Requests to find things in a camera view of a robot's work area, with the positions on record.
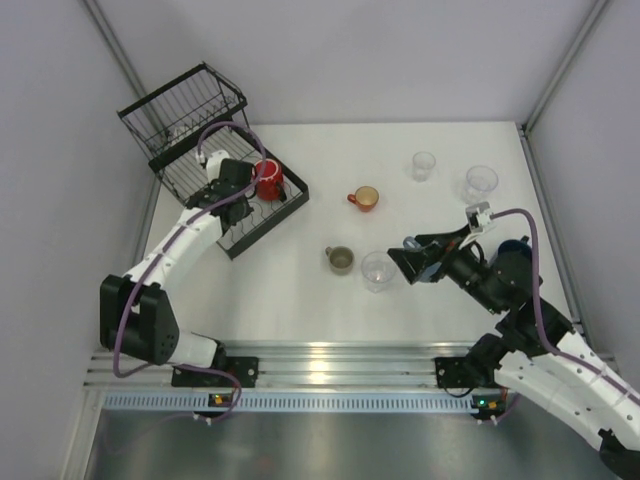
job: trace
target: clear glass cup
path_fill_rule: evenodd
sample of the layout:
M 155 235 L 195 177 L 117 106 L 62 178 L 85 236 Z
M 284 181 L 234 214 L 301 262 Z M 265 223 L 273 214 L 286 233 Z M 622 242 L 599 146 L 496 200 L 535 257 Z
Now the clear glass cup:
M 391 284 L 398 267 L 385 252 L 372 252 L 362 260 L 362 276 L 367 290 L 378 293 Z
M 498 186 L 498 174 L 493 168 L 476 165 L 467 171 L 462 188 L 462 199 L 467 205 L 474 205 L 487 199 Z
M 436 167 L 436 157 L 429 152 L 418 152 L 413 156 L 411 176 L 416 182 L 426 182 Z

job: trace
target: white table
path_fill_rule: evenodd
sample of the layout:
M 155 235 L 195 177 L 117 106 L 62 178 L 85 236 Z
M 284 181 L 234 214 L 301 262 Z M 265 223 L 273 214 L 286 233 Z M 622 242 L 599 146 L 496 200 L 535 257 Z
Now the white table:
M 511 122 L 348 125 L 263 125 L 264 144 L 309 185 L 310 200 L 230 261 L 209 249 L 171 299 L 182 328 L 222 341 L 257 342 L 475 342 L 500 320 L 451 280 L 409 286 L 400 272 L 389 290 L 365 290 L 360 261 L 374 250 L 401 246 L 407 235 L 465 224 L 457 188 L 466 170 L 493 167 L 500 184 L 495 212 L 531 211 L 541 235 L 543 297 L 569 314 L 558 270 L 515 124 Z M 423 184 L 410 178 L 411 157 L 427 150 L 436 171 Z M 376 187 L 377 207 L 363 214 L 347 202 L 358 186 Z M 182 207 L 162 188 L 147 249 L 178 218 Z M 487 256 L 509 238 L 529 235 L 522 218 L 499 220 L 482 237 Z M 325 247 L 346 245 L 353 272 L 336 277 Z

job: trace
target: clear glass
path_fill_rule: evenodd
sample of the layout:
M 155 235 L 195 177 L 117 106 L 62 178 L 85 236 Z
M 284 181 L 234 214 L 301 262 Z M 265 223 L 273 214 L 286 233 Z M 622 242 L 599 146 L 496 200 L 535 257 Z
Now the clear glass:
M 462 188 L 462 199 L 467 205 L 486 200 L 498 186 L 498 174 L 493 168 L 476 165 L 467 171 Z
M 372 252 L 362 260 L 362 276 L 367 290 L 378 293 L 391 284 L 398 267 L 385 252 Z
M 418 152 L 413 156 L 411 176 L 416 182 L 426 182 L 436 166 L 436 157 L 429 152 Z

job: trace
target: black dish rack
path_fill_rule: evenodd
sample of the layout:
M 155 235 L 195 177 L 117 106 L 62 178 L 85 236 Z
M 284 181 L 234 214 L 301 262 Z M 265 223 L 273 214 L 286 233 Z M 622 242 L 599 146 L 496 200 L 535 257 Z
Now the black dish rack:
M 149 160 L 149 167 L 182 203 L 207 185 L 206 171 L 196 160 L 200 134 L 209 125 L 235 121 L 249 126 L 247 99 L 231 81 L 202 63 L 118 112 Z M 242 129 L 223 127 L 203 143 L 203 152 L 224 149 L 236 160 L 260 161 L 254 139 Z M 233 259 L 309 200 L 307 184 L 272 152 L 284 173 L 286 199 L 249 200 L 252 213 L 218 241 Z

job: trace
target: wall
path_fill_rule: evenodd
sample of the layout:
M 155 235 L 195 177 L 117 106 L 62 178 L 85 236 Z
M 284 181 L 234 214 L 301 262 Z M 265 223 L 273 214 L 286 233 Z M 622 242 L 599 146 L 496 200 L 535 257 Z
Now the wall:
M 151 175 L 133 101 L 79 2 L 0 6 L 0 478 L 56 478 Z
M 638 18 L 639 2 L 612 2 L 533 136 L 586 319 L 636 388 Z
M 524 121 L 591 0 L 101 0 L 148 87 L 206 60 L 256 123 Z

